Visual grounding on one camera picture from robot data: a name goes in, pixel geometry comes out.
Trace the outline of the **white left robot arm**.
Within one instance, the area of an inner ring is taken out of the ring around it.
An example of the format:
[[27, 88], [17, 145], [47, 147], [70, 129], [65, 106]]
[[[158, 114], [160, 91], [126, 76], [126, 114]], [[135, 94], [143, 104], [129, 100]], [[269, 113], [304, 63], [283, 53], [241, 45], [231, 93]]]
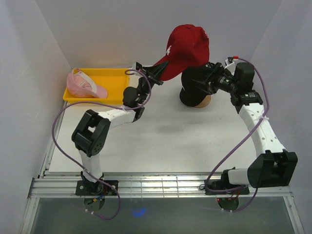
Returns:
[[140, 119], [144, 112], [143, 103], [150, 96], [151, 88], [162, 85], [161, 75], [169, 62], [143, 67], [136, 63], [131, 72], [143, 74], [137, 87], [127, 87], [123, 91], [123, 105], [120, 109], [112, 109], [102, 114], [87, 110], [72, 134], [72, 141], [78, 150], [83, 169], [81, 171], [82, 186], [87, 195], [102, 195], [110, 190], [103, 184], [103, 172], [100, 166], [100, 151], [103, 149], [110, 129]]

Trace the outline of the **aluminium frame rail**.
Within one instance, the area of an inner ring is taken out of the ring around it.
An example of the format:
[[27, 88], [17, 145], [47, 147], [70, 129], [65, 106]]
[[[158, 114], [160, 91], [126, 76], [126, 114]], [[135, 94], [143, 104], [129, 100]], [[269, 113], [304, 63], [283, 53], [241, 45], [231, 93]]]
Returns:
[[34, 179], [22, 234], [302, 234], [289, 188], [250, 190], [242, 211], [223, 211], [199, 187], [205, 175], [109, 175], [122, 201], [76, 196], [78, 175]]

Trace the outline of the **pink cap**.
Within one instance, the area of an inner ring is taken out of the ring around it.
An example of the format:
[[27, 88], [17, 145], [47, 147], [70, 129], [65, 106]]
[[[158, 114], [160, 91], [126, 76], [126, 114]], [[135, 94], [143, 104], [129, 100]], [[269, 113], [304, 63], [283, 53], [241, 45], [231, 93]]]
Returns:
[[67, 90], [75, 98], [107, 98], [108, 92], [97, 85], [80, 69], [73, 69], [67, 76]]

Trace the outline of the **red cap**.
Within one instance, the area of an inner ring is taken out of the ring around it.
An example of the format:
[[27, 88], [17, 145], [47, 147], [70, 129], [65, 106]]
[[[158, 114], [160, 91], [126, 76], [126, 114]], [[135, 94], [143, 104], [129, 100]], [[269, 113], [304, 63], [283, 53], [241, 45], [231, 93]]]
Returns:
[[201, 26], [177, 26], [169, 36], [165, 56], [156, 64], [168, 62], [161, 81], [175, 78], [188, 67], [200, 67], [209, 61], [209, 37]]

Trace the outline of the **black NY cap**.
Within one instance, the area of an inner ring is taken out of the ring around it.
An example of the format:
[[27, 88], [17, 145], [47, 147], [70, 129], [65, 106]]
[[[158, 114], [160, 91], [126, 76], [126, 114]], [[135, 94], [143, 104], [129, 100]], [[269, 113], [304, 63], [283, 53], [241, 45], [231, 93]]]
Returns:
[[182, 89], [179, 94], [180, 101], [188, 107], [197, 106], [208, 94], [194, 86], [191, 81], [191, 71], [197, 67], [188, 67], [182, 72], [181, 84]]

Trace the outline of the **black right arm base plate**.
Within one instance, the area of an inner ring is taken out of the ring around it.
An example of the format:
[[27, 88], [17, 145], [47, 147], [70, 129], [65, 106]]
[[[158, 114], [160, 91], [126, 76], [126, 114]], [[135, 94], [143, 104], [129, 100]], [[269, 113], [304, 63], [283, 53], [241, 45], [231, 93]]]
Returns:
[[249, 195], [250, 190], [248, 186], [232, 185], [223, 183], [220, 180], [209, 180], [200, 185], [202, 190], [205, 190], [206, 195]]

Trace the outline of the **yellow plastic tray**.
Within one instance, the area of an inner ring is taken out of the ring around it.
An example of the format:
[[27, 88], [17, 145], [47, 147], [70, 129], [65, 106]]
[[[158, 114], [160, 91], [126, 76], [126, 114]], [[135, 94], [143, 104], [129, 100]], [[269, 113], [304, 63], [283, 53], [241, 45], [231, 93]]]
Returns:
[[93, 101], [104, 104], [122, 104], [123, 91], [129, 86], [130, 77], [125, 74], [125, 68], [79, 68], [88, 75], [97, 85], [104, 87], [107, 98], [77, 98], [69, 93], [67, 88], [63, 94], [63, 100], [69, 103], [79, 101]]

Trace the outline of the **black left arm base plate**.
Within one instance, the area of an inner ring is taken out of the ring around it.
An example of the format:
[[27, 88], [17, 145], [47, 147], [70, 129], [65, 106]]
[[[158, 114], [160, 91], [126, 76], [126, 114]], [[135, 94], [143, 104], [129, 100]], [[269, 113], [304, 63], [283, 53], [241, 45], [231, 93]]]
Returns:
[[107, 185], [96, 182], [79, 180], [77, 182], [75, 195], [78, 196], [100, 196], [100, 195], [117, 195], [116, 192]]

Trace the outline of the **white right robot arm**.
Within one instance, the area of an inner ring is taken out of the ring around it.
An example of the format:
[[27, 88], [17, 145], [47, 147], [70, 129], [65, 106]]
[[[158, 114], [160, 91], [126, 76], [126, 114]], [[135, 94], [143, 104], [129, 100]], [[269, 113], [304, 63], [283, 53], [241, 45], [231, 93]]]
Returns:
[[227, 169], [218, 181], [205, 181], [208, 193], [231, 194], [251, 186], [257, 188], [288, 186], [298, 162], [296, 153], [289, 152], [274, 133], [267, 112], [269, 103], [263, 102], [253, 88], [257, 69], [245, 60], [235, 64], [236, 57], [226, 66], [221, 63], [207, 63], [203, 77], [196, 79], [195, 86], [207, 94], [222, 90], [231, 96], [231, 103], [244, 121], [249, 133], [226, 156], [228, 158], [246, 140], [252, 139], [256, 151], [255, 161], [247, 169]]

